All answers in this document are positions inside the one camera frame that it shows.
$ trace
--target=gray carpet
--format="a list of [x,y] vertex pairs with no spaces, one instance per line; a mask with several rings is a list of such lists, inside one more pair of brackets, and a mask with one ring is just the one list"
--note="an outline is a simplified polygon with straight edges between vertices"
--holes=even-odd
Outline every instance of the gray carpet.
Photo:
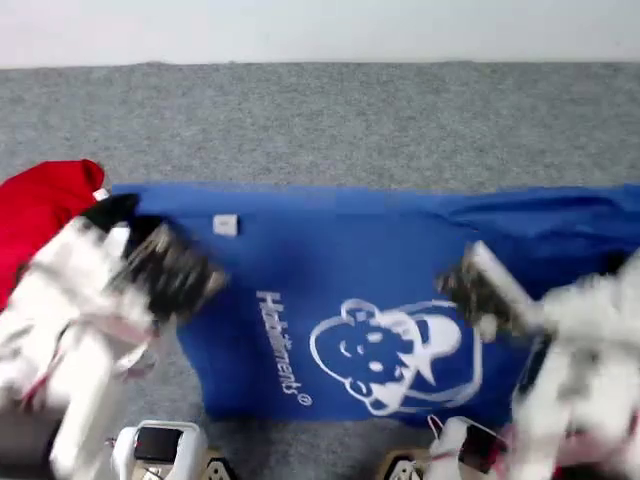
[[[487,191],[640,181],[640,65],[224,65],[0,71],[0,178],[89,157],[114,182]],[[212,423],[175,341],[124,422],[206,426],[244,479],[371,478],[391,421]]]

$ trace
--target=blue t-shirt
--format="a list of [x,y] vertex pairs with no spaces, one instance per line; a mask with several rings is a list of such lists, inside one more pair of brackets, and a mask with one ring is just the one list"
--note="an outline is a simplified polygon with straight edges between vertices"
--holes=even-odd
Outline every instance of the blue t-shirt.
[[[527,345],[482,344],[434,278],[484,240],[537,297],[640,243],[640,188],[477,196],[123,185],[230,274],[179,332],[214,417],[508,417]],[[237,215],[238,234],[214,233]]]

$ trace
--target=white robotic arm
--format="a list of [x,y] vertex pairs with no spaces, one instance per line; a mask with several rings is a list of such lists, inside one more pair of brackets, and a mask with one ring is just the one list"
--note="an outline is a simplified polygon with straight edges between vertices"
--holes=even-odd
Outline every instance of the white robotic arm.
[[440,280],[466,320],[546,336],[532,386],[513,403],[510,480],[549,480],[557,467],[599,463],[640,479],[640,255],[533,301],[483,243]]
[[224,283],[168,224],[122,224],[136,204],[111,197],[68,223],[0,314],[0,477],[109,480],[97,460],[124,378]]

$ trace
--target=cartoon face logo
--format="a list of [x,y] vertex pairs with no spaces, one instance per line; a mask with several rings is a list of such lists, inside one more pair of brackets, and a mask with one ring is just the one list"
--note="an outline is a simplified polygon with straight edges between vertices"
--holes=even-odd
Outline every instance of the cartoon face logo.
[[[316,363],[343,383],[374,415],[415,413],[469,400],[482,381],[482,343],[473,335],[470,380],[438,390],[433,363],[455,354],[463,332],[450,318],[455,305],[433,300],[380,311],[359,299],[345,301],[340,316],[318,324],[309,347]],[[416,389],[420,381],[425,388]]]

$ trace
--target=red cloth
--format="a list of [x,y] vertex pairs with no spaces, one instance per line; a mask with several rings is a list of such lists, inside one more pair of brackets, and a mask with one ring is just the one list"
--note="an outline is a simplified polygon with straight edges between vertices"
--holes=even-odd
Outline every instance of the red cloth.
[[0,185],[0,310],[18,268],[95,203],[104,178],[91,160],[43,162]]

